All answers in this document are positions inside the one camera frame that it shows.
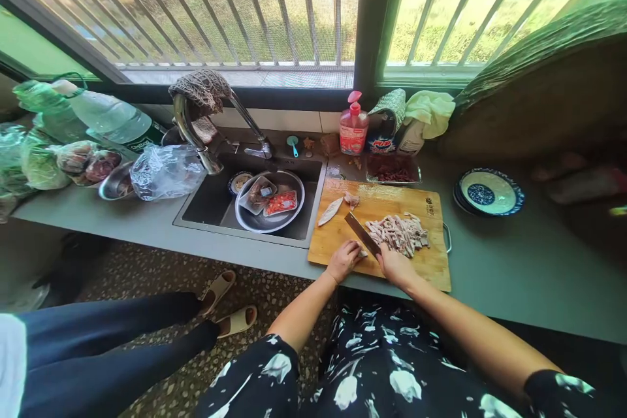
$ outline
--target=window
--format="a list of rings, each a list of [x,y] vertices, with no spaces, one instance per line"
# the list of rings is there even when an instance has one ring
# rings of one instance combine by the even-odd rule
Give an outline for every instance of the window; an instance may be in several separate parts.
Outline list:
[[[87,79],[95,78],[3,7],[0,7],[0,31],[0,60],[5,64],[9,62],[17,72],[52,78],[72,70]]]
[[[131,82],[350,88],[358,0],[36,0]]]
[[[463,86],[486,64],[573,7],[573,0],[398,0],[380,84]]]

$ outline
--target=kitchen knife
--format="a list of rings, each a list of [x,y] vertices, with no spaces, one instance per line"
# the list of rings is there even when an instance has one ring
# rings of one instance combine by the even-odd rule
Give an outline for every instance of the kitchen knife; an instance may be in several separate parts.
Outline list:
[[[368,232],[366,232],[366,229],[362,227],[359,221],[355,219],[352,212],[346,214],[344,220],[348,222],[348,225],[350,225],[353,232],[357,234],[359,240],[362,241],[362,243],[372,252],[373,255],[381,254],[381,248],[379,248],[374,240],[372,240],[372,237],[368,234]]]

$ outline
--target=tiled floor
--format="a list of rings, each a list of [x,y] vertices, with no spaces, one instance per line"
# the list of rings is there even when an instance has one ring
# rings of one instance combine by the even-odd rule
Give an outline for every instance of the tiled floor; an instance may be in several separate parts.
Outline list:
[[[254,270],[146,246],[115,242],[91,276],[79,301],[133,298],[171,291],[200,295],[208,282],[226,269],[237,272],[237,282],[220,302],[215,319],[240,307],[256,304],[257,323],[247,332],[218,340],[209,353],[201,353],[168,379],[154,385],[122,417],[191,416],[198,397],[233,356],[260,338],[276,316],[310,280]],[[300,389],[307,395],[317,374],[318,358],[334,316],[334,299],[327,305],[300,355]],[[169,342],[195,326],[170,327],[144,335],[131,346]]]

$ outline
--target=person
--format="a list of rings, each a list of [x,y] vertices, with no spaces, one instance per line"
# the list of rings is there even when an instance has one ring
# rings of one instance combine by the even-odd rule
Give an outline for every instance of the person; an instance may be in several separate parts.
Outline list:
[[[431,316],[491,381],[485,383],[454,364],[440,335],[400,302],[345,305],[332,327],[319,384],[299,404],[298,353],[360,250],[357,242],[349,241],[335,252],[326,271],[284,309],[267,335],[224,366],[201,396],[197,416],[619,416],[618,408],[595,388],[433,288],[407,258],[385,244],[377,255],[385,277]],[[512,397],[508,404],[498,398],[500,389]]]
[[[0,417],[117,417],[216,340],[248,330],[257,308],[243,307],[217,322],[205,319],[170,344],[117,347],[209,317],[235,280],[235,272],[223,272],[202,300],[174,292],[0,314]]]

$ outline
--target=woman's left hand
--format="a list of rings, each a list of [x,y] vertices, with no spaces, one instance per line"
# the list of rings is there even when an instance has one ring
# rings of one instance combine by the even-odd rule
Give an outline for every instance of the woman's left hand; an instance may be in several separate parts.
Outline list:
[[[327,267],[329,273],[335,282],[340,285],[346,276],[350,274],[353,267],[359,262],[358,254],[361,251],[361,245],[354,240],[344,242],[333,255]]]

